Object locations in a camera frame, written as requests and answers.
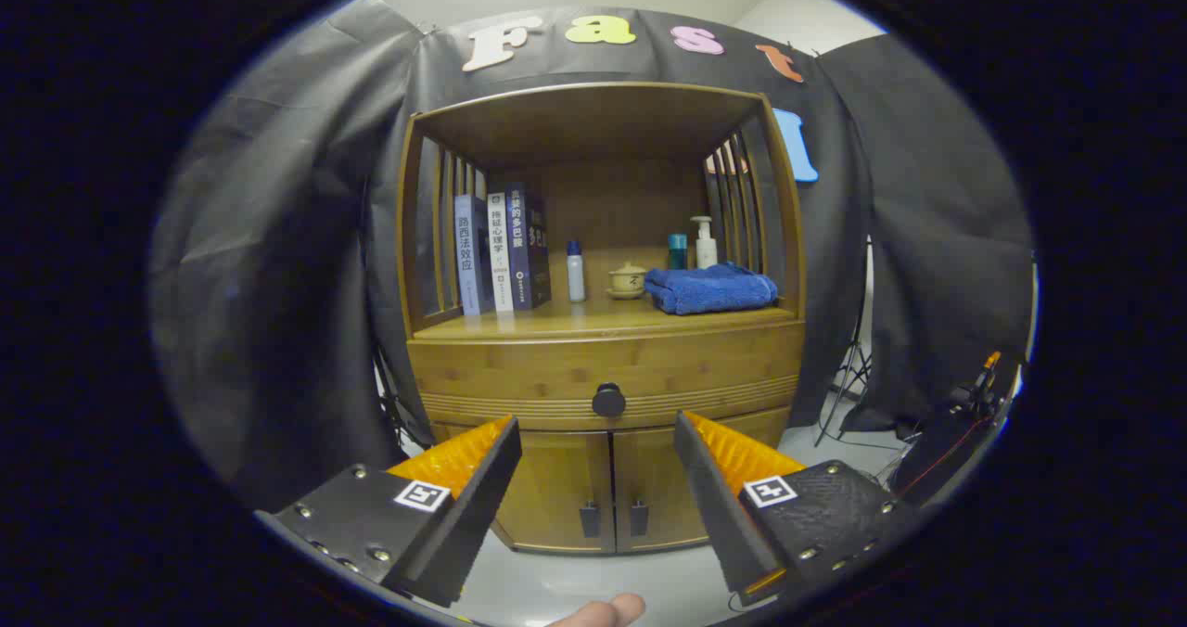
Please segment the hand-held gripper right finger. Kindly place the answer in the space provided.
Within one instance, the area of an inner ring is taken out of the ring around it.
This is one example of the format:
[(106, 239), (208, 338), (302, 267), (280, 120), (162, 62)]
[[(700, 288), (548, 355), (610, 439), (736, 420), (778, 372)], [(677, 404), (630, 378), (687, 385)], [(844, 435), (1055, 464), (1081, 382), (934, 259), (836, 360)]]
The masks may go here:
[(681, 411), (674, 446), (729, 593), (802, 603), (867, 569), (923, 525), (910, 505), (839, 460), (805, 466)]

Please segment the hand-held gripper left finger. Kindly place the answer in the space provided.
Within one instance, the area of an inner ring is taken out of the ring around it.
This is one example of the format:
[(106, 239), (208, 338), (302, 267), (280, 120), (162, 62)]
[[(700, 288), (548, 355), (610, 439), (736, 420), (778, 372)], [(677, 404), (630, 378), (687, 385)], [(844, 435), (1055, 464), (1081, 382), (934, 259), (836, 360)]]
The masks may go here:
[(515, 416), (383, 469), (356, 463), (259, 521), (360, 578), (442, 607), (466, 584), (522, 456)]

